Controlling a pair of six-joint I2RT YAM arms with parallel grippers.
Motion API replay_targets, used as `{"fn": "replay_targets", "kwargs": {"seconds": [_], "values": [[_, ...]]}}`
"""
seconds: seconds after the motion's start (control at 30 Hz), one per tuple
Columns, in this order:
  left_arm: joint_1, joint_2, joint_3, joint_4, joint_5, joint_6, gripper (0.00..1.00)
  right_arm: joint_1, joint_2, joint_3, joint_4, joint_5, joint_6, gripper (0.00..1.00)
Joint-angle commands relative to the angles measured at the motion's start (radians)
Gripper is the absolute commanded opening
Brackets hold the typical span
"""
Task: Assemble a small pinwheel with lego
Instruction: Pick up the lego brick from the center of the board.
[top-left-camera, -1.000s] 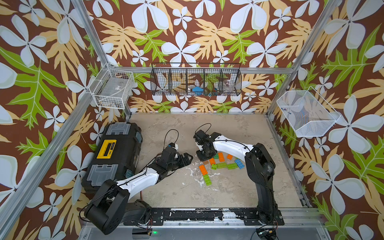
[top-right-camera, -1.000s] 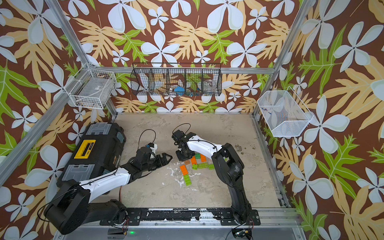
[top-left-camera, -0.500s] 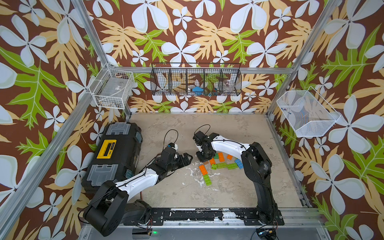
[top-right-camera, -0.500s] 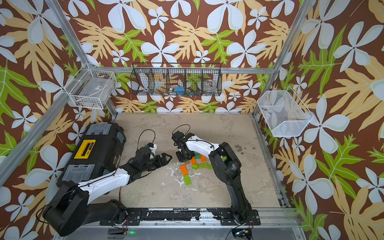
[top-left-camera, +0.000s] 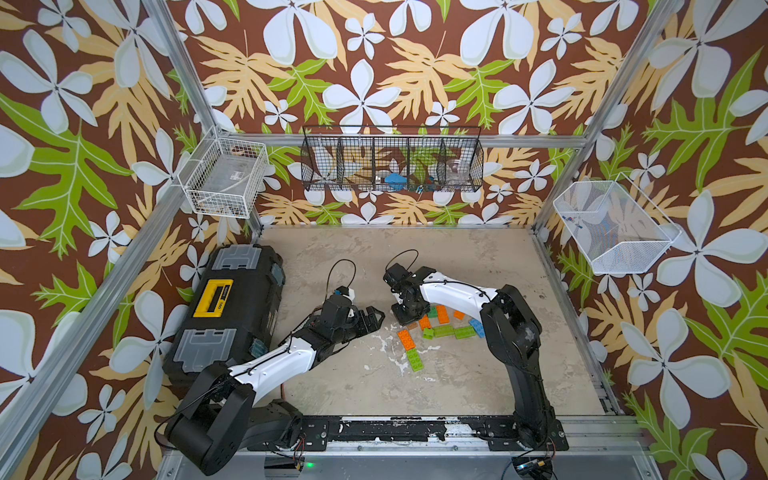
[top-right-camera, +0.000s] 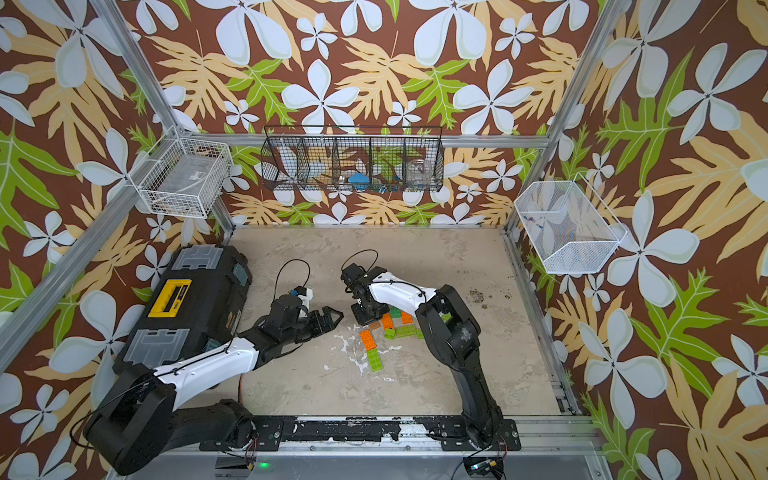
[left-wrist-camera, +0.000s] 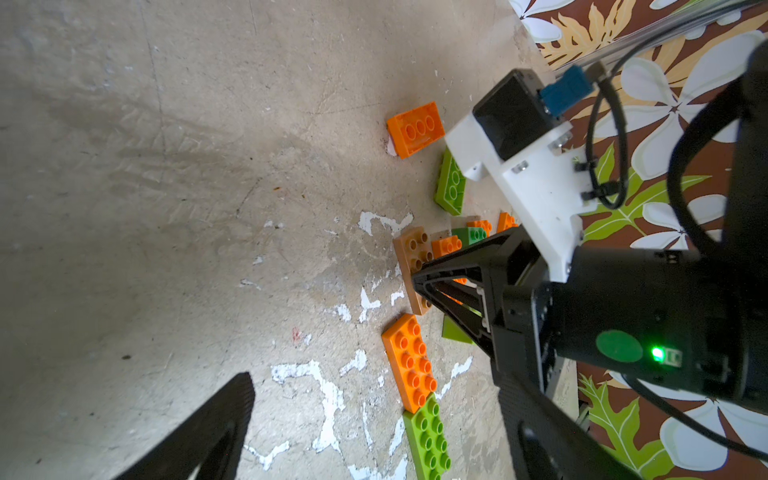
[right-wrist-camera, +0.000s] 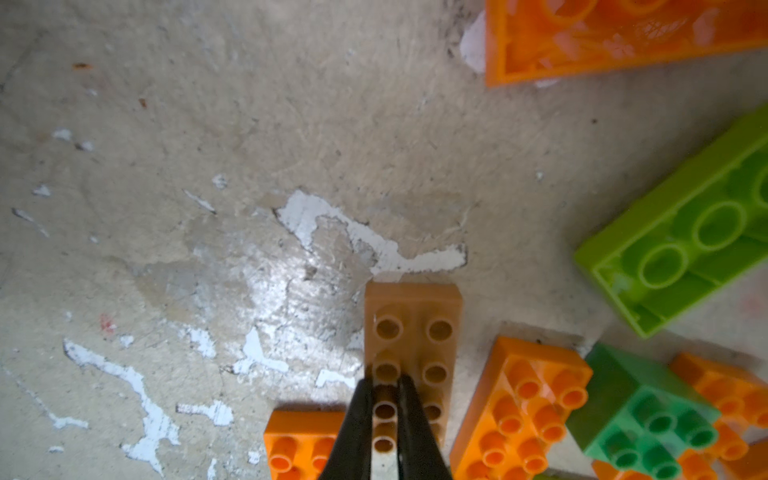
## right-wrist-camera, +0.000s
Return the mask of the tan brick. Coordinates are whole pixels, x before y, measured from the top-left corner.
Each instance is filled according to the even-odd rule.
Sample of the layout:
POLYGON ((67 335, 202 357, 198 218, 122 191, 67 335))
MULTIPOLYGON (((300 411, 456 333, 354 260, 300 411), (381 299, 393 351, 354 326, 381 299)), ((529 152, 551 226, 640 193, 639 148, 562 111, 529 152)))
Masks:
POLYGON ((373 449, 397 442, 397 381, 413 380, 432 434, 444 444, 461 330, 463 297, 454 284, 379 283, 364 295, 365 376, 373 380, 373 449))

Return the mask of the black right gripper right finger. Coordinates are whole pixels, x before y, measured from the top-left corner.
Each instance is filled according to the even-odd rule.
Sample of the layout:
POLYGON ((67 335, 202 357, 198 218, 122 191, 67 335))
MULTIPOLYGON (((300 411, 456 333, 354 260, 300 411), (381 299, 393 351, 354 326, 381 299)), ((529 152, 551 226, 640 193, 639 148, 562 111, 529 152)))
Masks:
POLYGON ((413 379, 397 382, 397 465, 400 480, 452 480, 424 412, 413 379))

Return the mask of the orange brick front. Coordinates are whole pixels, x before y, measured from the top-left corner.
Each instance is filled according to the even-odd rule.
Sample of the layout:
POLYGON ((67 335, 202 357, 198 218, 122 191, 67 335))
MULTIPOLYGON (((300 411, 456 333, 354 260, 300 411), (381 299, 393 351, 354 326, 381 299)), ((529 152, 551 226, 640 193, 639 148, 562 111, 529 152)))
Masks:
POLYGON ((344 417, 344 411, 274 410, 264 432, 271 479, 318 479, 344 417))

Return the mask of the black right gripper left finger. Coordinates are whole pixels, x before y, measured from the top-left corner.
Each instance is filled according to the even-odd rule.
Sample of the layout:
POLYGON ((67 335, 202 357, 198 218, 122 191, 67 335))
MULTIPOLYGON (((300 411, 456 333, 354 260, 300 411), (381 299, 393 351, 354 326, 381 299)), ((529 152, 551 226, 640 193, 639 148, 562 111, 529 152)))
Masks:
POLYGON ((319 480, 369 480, 373 432, 373 381, 355 388, 334 446, 319 480))

